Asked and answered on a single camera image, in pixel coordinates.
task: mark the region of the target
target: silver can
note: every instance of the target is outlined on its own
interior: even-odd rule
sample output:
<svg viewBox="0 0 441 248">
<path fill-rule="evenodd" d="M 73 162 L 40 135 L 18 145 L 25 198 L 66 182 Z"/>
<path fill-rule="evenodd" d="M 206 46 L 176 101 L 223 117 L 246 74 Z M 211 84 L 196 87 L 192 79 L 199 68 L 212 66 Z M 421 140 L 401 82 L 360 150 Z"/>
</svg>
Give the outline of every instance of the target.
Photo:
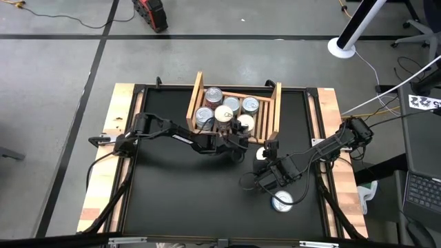
<svg viewBox="0 0 441 248">
<path fill-rule="evenodd" d="M 214 113 L 212 109 L 209 107 L 200 107 L 196 111 L 195 117 L 198 129 L 211 130 L 214 124 Z"/>
<path fill-rule="evenodd" d="M 252 133 L 254 131 L 254 119 L 253 116 L 250 116 L 249 114 L 241 114 L 238 118 L 238 121 L 240 121 L 240 125 L 243 127 L 246 127 L 247 129 L 243 131 L 246 134 Z"/>
<path fill-rule="evenodd" d="M 223 100 L 223 105 L 228 106 L 233 110 L 233 114 L 237 115 L 239 113 L 239 107 L 240 107 L 240 101 L 237 99 L 237 97 L 234 96 L 228 96 Z"/>
<path fill-rule="evenodd" d="M 255 115 L 259 110 L 259 101 L 254 97 L 247 97 L 242 102 L 242 112 L 244 114 Z"/>
<path fill-rule="evenodd" d="M 223 93 L 218 87 L 209 87 L 205 91 L 205 105 L 212 110 L 215 110 L 222 104 Z"/>
<path fill-rule="evenodd" d="M 289 194 L 286 191 L 280 190 L 279 192 L 276 193 L 276 196 L 286 203 L 293 203 L 291 194 Z M 277 199 L 275 199 L 274 197 L 271 198 L 271 204 L 273 205 L 273 208 L 276 211 L 279 211 L 281 213 L 288 212 L 292 208 L 292 205 L 285 205 L 280 201 L 278 201 Z"/>
<path fill-rule="evenodd" d="M 220 131 L 226 131 L 231 125 L 231 119 L 233 118 L 233 110 L 226 105 L 221 105 L 214 111 L 214 118 L 216 119 L 216 125 Z"/>
</svg>

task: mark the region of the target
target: black tabletop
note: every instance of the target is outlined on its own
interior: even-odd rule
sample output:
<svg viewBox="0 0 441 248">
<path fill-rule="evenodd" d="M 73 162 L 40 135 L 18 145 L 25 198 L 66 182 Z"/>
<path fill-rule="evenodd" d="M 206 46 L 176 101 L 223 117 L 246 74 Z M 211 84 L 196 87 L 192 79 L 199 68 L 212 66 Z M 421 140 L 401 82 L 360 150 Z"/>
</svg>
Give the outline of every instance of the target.
<svg viewBox="0 0 441 248">
<path fill-rule="evenodd" d="M 419 112 L 410 107 L 409 95 L 415 96 L 409 84 L 398 90 L 402 114 Z M 429 98 L 439 99 L 441 106 L 441 90 L 433 89 Z M 441 116 L 433 113 L 417 114 L 402 119 L 404 145 L 406 147 L 409 170 L 423 176 L 441 178 L 439 154 L 441 152 Z"/>
<path fill-rule="evenodd" d="M 271 96 L 271 92 L 244 93 Z M 185 127 L 190 96 L 191 89 L 149 90 L 145 111 Z M 311 137 L 305 104 L 303 93 L 282 93 L 280 154 L 309 148 Z M 322 209 L 312 175 L 307 197 L 287 213 L 272 209 L 268 194 L 247 192 L 238 186 L 240 176 L 252 170 L 259 147 L 251 145 L 245 160 L 234 164 L 228 155 L 200 155 L 169 137 L 142 141 L 136 156 L 124 233 L 210 238 L 323 237 Z M 303 193 L 305 181 L 303 177 L 284 190 L 297 199 Z"/>
</svg>

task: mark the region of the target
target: white cable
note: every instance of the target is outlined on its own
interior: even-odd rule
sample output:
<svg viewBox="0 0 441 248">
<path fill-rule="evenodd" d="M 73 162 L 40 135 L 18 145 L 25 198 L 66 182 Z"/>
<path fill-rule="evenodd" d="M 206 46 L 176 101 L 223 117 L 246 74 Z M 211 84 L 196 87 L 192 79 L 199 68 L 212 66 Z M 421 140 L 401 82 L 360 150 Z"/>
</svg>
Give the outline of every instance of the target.
<svg viewBox="0 0 441 248">
<path fill-rule="evenodd" d="M 380 85 L 380 79 L 378 79 L 377 70 L 375 70 L 375 68 L 369 62 L 367 62 L 367 60 L 364 59 L 357 51 L 354 50 L 354 52 L 360 57 L 360 59 L 362 59 L 373 70 L 373 73 L 375 73 L 375 78 L 377 80 L 377 85 Z M 389 109 L 389 107 L 386 106 L 386 104 L 383 102 L 383 100 L 381 98 L 378 98 L 378 100 L 379 100 L 381 106 L 385 107 L 386 110 L 391 112 L 394 116 L 399 116 L 400 115 L 400 113 L 398 113 L 398 112 L 396 112 L 394 110 Z"/>
<path fill-rule="evenodd" d="M 381 95 L 378 95 L 378 96 L 376 96 L 376 97 L 374 97 L 374 98 L 372 98 L 372 99 L 370 99 L 370 100 L 368 100 L 368 101 L 365 101 L 364 103 L 362 103 L 362 104 L 360 104 L 360 105 L 358 105 L 358 106 L 356 106 L 356 107 L 351 108 L 350 110 L 344 112 L 342 115 L 348 114 L 348 113 L 350 113 L 350 112 L 352 112 L 352 111 L 358 109 L 359 107 L 362 107 L 362 106 L 364 106 L 364 105 L 366 105 L 366 104 L 368 104 L 368 103 L 374 101 L 375 99 L 379 99 L 380 97 L 384 96 L 385 94 L 388 94 L 388 93 L 390 93 L 390 92 L 392 92 L 392 91 L 398 89 L 399 87 L 403 86 L 405 83 L 407 83 L 407 82 L 409 82 L 410 80 L 412 80 L 413 78 L 415 78 L 417 75 L 419 75 L 419 73 L 422 73 L 422 72 L 425 71 L 429 66 L 431 66 L 432 64 L 434 64 L 436 61 L 438 61 L 438 60 L 440 60 L 440 59 L 441 59 L 441 56 L 436 57 L 436 59 L 432 60 L 432 62 L 428 63 L 426 66 L 424 66 L 423 68 L 421 68 L 421 70 L 417 71 L 414 75 L 412 75 L 411 77 L 409 77 L 408 79 L 406 79 L 405 81 L 403 81 L 402 83 L 400 83 L 399 85 L 397 85 L 397 86 L 391 88 L 390 90 L 386 91 L 385 93 L 383 93 L 383 94 L 381 94 Z"/>
</svg>

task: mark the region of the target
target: black floor stripe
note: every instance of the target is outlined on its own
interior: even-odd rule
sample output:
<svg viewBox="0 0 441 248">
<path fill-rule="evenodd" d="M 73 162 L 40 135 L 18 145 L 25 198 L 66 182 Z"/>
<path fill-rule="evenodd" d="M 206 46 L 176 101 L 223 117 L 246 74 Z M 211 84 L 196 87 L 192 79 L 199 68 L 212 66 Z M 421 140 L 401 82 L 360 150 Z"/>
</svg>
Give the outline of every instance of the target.
<svg viewBox="0 0 441 248">
<path fill-rule="evenodd" d="M 328 41 L 338 35 L 265 35 L 265 34 L 0 34 L 0 39 L 23 40 L 286 40 L 286 41 Z M 405 35 L 364 35 L 359 41 L 395 41 Z"/>
<path fill-rule="evenodd" d="M 74 120 L 72 122 L 70 131 L 68 133 L 68 137 L 64 144 L 63 152 L 61 153 L 59 161 L 57 163 L 57 170 L 56 170 L 57 174 L 55 176 L 54 182 L 52 184 L 52 188 L 48 195 L 48 200 L 46 202 L 45 208 L 43 210 L 43 214 L 41 216 L 41 221 L 39 223 L 35 235 L 36 238 L 45 237 L 46 233 L 48 232 L 50 220 L 54 213 L 55 205 L 57 203 L 57 199 L 61 191 L 61 186 L 63 184 L 65 174 L 68 170 L 68 165 L 69 165 L 70 157 L 72 155 L 72 151 L 74 149 L 75 140 L 76 137 L 78 136 L 81 121 L 83 120 L 84 111 L 89 101 L 89 96 L 90 96 L 90 92 L 92 91 L 92 86 L 94 85 L 96 72 L 98 71 L 101 57 L 103 56 L 105 43 L 107 42 L 107 39 L 105 39 L 105 37 L 109 34 L 110 28 L 112 27 L 112 22 L 109 21 L 113 20 L 115 16 L 118 3 L 119 0 L 114 0 L 112 7 L 110 8 L 109 17 L 107 18 L 108 24 L 104 27 L 103 38 L 100 40 L 98 44 L 98 48 L 96 50 L 96 54 L 92 62 L 92 67 L 90 68 L 88 81 L 84 86 L 83 95 L 81 96 L 78 108 L 76 109 Z"/>
</svg>

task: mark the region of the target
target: concrete floor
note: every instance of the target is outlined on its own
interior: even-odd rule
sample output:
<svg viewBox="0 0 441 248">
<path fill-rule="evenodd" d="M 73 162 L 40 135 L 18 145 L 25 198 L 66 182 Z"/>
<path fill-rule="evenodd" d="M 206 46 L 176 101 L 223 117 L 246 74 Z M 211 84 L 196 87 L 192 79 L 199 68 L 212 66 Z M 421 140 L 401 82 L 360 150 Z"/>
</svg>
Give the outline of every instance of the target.
<svg viewBox="0 0 441 248">
<path fill-rule="evenodd" d="M 166 34 L 274 34 L 338 36 L 348 22 L 338 1 L 329 0 L 163 0 L 170 28 Z M 28 3 L 45 14 L 68 14 L 90 25 L 106 22 L 112 0 Z M 354 12 L 357 3 L 348 3 Z M 414 7 L 424 17 L 419 1 Z M 132 16 L 132 2 L 120 0 L 115 19 Z M 364 35 L 414 35 L 401 25 L 410 18 L 403 4 L 387 3 Z M 2 34 L 102 34 L 69 19 L 34 17 L 0 3 Z M 110 34 L 154 34 L 137 14 L 114 22 Z M 391 41 L 359 41 L 357 50 L 378 71 L 380 82 L 396 84 L 399 56 L 426 62 L 418 44 L 390 48 Z M 24 161 L 0 159 L 0 238 L 34 235 L 48 187 L 88 81 L 99 40 L 0 39 L 0 145 L 26 154 Z M 409 69 L 416 70 L 409 64 Z M 96 149 L 87 142 L 102 130 L 115 83 L 192 83 L 196 72 L 205 82 L 262 85 L 267 79 L 286 86 L 333 87 L 341 110 L 374 96 L 371 68 L 360 58 L 340 60 L 327 41 L 269 40 L 107 40 L 61 192 L 49 236 L 73 234 L 85 196 L 85 175 Z M 358 113 L 375 111 L 372 103 Z M 374 116 L 374 123 L 391 115 Z M 404 151 L 400 121 L 375 130 L 366 161 L 378 163 Z"/>
</svg>

